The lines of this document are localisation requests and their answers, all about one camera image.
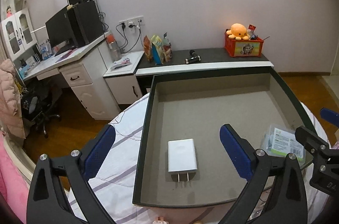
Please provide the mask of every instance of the desk drawer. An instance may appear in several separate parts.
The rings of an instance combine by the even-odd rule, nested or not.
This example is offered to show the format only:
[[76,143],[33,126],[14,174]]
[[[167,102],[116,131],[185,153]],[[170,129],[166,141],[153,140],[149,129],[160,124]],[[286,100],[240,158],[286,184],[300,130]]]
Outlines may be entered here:
[[85,67],[82,64],[61,73],[67,81],[68,85],[71,87],[92,83],[90,76],[88,75]]
[[45,73],[42,73],[41,75],[38,75],[37,79],[40,81],[40,80],[42,80],[44,78],[52,77],[52,76],[57,75],[59,73],[60,72],[59,72],[58,68],[54,68],[54,69],[49,70],[49,71],[47,71]]

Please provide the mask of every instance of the metal screw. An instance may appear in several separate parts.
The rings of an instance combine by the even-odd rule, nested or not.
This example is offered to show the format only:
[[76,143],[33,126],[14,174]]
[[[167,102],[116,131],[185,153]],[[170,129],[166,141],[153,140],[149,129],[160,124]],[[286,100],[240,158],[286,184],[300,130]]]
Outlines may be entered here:
[[76,157],[80,154],[80,151],[78,151],[77,149],[75,149],[74,151],[71,152],[71,156],[72,157]]
[[290,153],[290,154],[289,154],[289,158],[292,159],[292,160],[294,160],[294,159],[296,158],[296,156],[295,156],[294,153]]
[[258,149],[257,152],[256,152],[256,154],[257,154],[258,156],[264,156],[264,155],[265,155],[265,151],[263,151],[262,149]]
[[44,154],[41,154],[41,155],[40,155],[40,160],[41,160],[41,161],[46,160],[47,157],[48,157],[47,154],[45,154],[45,153],[44,153]]

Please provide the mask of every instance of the product label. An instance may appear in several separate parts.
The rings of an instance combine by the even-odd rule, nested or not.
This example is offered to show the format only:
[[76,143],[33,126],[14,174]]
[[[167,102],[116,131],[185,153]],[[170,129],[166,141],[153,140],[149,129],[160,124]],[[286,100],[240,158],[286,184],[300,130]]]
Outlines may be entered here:
[[304,157],[304,147],[296,140],[294,134],[278,128],[274,128],[271,152],[283,156],[294,153],[298,160]]

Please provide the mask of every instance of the red basket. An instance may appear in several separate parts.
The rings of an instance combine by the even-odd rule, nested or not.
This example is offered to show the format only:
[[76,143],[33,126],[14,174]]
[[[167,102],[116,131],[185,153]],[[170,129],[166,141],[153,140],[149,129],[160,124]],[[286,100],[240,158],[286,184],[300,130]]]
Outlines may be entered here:
[[261,57],[263,43],[260,37],[256,40],[230,39],[225,32],[225,49],[231,57]]

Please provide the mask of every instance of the orange octopus plush toy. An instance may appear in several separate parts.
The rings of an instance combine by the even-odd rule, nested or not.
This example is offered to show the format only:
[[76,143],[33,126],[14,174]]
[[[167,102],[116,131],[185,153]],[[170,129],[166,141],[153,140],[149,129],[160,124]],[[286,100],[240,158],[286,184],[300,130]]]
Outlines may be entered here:
[[226,31],[228,38],[236,40],[249,40],[250,38],[247,35],[247,29],[244,25],[239,23],[234,23],[231,26],[231,29]]

